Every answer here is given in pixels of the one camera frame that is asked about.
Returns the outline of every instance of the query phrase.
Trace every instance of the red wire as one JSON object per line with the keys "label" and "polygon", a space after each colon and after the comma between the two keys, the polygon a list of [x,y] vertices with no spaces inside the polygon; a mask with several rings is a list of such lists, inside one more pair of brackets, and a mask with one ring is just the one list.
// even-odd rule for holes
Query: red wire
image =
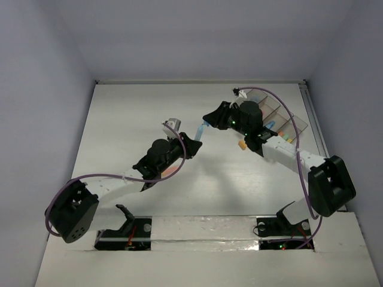
{"label": "red wire", "polygon": [[133,227],[132,234],[130,234],[129,239],[127,240],[127,245],[126,245],[126,247],[130,246],[130,244],[131,244],[130,241],[132,240],[132,238],[133,238],[133,236],[134,236],[134,232],[136,232],[136,228],[137,228],[137,226],[135,225],[135,226]]}
{"label": "red wire", "polygon": [[303,234],[303,236],[305,237],[305,240],[307,241],[307,235],[306,235],[305,231],[300,227],[297,227],[297,229],[299,230],[299,232],[301,232]]}
{"label": "red wire", "polygon": [[294,235],[295,235],[295,231],[293,231],[293,234],[291,235],[291,238],[290,238],[290,239],[292,239],[292,238],[294,237]]}

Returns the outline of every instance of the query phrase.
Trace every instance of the cable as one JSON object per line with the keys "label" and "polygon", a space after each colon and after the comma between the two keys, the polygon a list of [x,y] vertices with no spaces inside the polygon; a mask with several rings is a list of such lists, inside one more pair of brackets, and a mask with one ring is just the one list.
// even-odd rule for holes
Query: cable
{"label": "cable", "polygon": [[303,238],[285,238],[285,239],[270,239],[268,242],[288,242],[288,241],[305,241]]}
{"label": "cable", "polygon": [[128,180],[128,181],[138,181],[138,182],[147,182],[147,183],[151,183],[151,184],[155,184],[157,182],[161,182],[161,181],[165,181],[169,178],[171,178],[172,176],[174,176],[176,173],[178,173],[180,171],[180,169],[182,168],[182,166],[184,165],[185,161],[186,161],[186,147],[184,145],[184,142],[182,141],[180,135],[174,130],[172,129],[171,127],[169,127],[166,123],[162,123],[165,127],[167,127],[176,137],[177,139],[180,141],[181,143],[181,146],[182,146],[182,149],[184,151],[184,155],[183,155],[183,159],[182,159],[182,162],[180,164],[180,166],[178,166],[178,169],[176,169],[173,173],[171,173],[170,175],[164,177],[164,178],[160,178],[160,179],[139,179],[139,178],[130,178],[128,176],[122,176],[122,175],[115,175],[115,174],[110,174],[110,173],[91,173],[91,174],[88,174],[88,175],[80,175],[76,178],[73,178],[71,179],[70,181],[68,181],[58,192],[57,194],[53,197],[51,203],[49,204],[48,208],[47,208],[47,211],[45,213],[45,227],[46,229],[48,230],[48,232],[54,236],[57,236],[57,237],[60,237],[60,234],[57,233],[57,232],[54,232],[49,224],[49,216],[50,216],[50,212],[54,206],[54,203],[56,202],[57,198],[66,190],[66,188],[68,186],[70,186],[73,182],[75,181],[79,181],[80,179],[84,179],[84,178],[98,178],[98,177],[103,177],[103,178],[119,178],[119,179],[123,179],[123,180]]}
{"label": "cable", "polygon": [[261,238],[261,237],[255,232],[256,229],[258,229],[258,225],[255,226],[255,227],[253,228],[253,233],[254,233],[256,236],[258,236],[259,238]]}
{"label": "cable", "polygon": [[314,233],[312,233],[312,236],[308,240],[303,242],[301,245],[299,245],[296,249],[300,249],[304,247],[306,244],[309,244],[310,241],[314,238],[314,236],[317,235],[319,228],[321,228],[321,225],[322,225],[322,219],[323,219],[323,216],[319,217],[319,223],[318,223],[317,229],[315,229]]}
{"label": "cable", "polygon": [[273,93],[272,91],[268,90],[268,89],[265,89],[265,88],[261,88],[261,87],[241,87],[241,88],[238,88],[239,90],[247,90],[247,89],[254,89],[254,90],[260,90],[260,91],[265,91],[269,94],[271,94],[274,98],[276,98],[280,103],[281,105],[285,108],[285,110],[287,111],[288,113],[288,116],[290,117],[291,119],[291,123],[293,124],[293,127],[294,127],[294,130],[295,130],[295,134],[296,134],[296,139],[297,139],[297,142],[296,142],[296,155],[297,155],[297,165],[298,165],[298,174],[299,174],[299,179],[300,179],[300,184],[302,185],[302,190],[303,190],[303,193],[305,195],[305,199],[306,199],[306,203],[307,203],[307,206],[309,208],[309,211],[310,211],[310,215],[312,217],[312,219],[318,219],[318,215],[314,215],[314,212],[312,210],[312,207],[311,207],[311,203],[310,203],[310,198],[309,198],[309,195],[308,195],[308,192],[307,192],[307,189],[306,189],[306,185],[305,185],[305,179],[303,177],[303,172],[302,172],[302,167],[300,165],[300,154],[299,154],[299,131],[298,131],[298,127],[294,121],[294,116],[293,114],[291,113],[291,111],[288,109],[288,107],[286,106],[286,104],[283,102],[283,100],[278,97],[275,93]]}
{"label": "cable", "polygon": [[299,226],[297,227],[298,231],[303,235],[303,237],[305,238],[305,240],[307,240],[307,235],[306,233],[304,232],[304,230],[302,228],[300,228]]}
{"label": "cable", "polygon": [[293,232],[293,234],[291,235],[290,239],[292,239],[295,235],[295,231]]}
{"label": "cable", "polygon": [[130,245],[132,245],[132,238],[133,238],[133,236],[134,236],[134,234],[135,234],[135,232],[136,232],[136,229],[137,229],[137,225],[135,225],[134,227],[133,227],[133,230],[132,230],[132,233],[129,235],[129,238],[128,238],[128,240],[127,240],[127,244],[126,244],[126,246],[125,247],[129,247]]}
{"label": "cable", "polygon": [[96,238],[95,240],[95,246],[97,245],[97,243],[100,241],[103,233],[105,232],[105,230],[100,230],[100,234],[98,235],[98,237]]}

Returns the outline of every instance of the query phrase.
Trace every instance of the screw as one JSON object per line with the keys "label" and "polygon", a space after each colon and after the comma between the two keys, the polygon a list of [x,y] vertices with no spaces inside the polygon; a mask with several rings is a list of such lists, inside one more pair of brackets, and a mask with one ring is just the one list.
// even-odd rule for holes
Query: screw
{"label": "screw", "polygon": [[258,223],[258,230],[260,231],[265,231],[266,227],[265,227],[265,223],[264,222],[259,222]]}
{"label": "screw", "polygon": [[144,231],[150,232],[151,231],[151,225],[149,223],[144,224]]}
{"label": "screw", "polygon": [[302,228],[304,230],[309,230],[310,229],[310,223],[306,222],[306,221],[303,221],[302,222]]}

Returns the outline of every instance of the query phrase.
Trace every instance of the blue object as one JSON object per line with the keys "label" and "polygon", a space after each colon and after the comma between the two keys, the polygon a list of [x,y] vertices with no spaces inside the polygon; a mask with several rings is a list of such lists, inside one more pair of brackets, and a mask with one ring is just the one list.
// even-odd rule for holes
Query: blue object
{"label": "blue object", "polygon": [[265,125],[265,127],[270,130],[274,125],[275,125],[275,121],[271,121],[270,123]]}
{"label": "blue object", "polygon": [[253,97],[250,101],[255,102],[255,103],[259,103],[261,101],[261,99],[259,97]]}
{"label": "blue object", "polygon": [[194,137],[194,140],[195,141],[201,141],[201,137],[202,137],[202,133],[203,133],[203,124],[201,124],[199,126],[199,128],[197,129],[197,133],[196,133],[196,136]]}

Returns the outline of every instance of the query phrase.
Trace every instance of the white platform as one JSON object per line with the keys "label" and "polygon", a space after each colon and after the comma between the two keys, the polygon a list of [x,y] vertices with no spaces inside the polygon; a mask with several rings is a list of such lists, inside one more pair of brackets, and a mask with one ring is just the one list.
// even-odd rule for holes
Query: white platform
{"label": "white platform", "polygon": [[[97,85],[73,176],[127,170],[145,155],[155,139],[164,137],[160,123],[169,117],[181,119],[181,131],[192,138],[204,114],[215,110],[222,100],[233,99],[234,86],[239,85]],[[297,84],[261,86],[280,95],[294,114],[309,123]],[[143,193],[129,195],[119,203],[125,204],[134,215],[151,215],[155,216],[154,220],[160,218],[165,222],[174,219],[164,216],[275,214],[287,203],[302,197],[297,175],[249,150],[242,151],[233,131],[205,129],[202,142],[197,156],[187,161],[177,176]],[[302,133],[301,147],[318,152],[310,126]],[[173,231],[166,228],[172,225],[169,222],[162,228],[163,234],[156,233],[157,236],[173,240],[167,237]],[[200,230],[200,233],[196,230],[194,239],[205,238],[206,233]],[[189,240],[187,234],[185,231],[173,235]],[[190,248],[79,251],[91,249],[94,236],[87,234],[71,245],[51,237],[36,286],[131,283],[138,286],[379,286],[352,213],[337,213],[324,220],[314,242],[316,252],[187,251]]]}

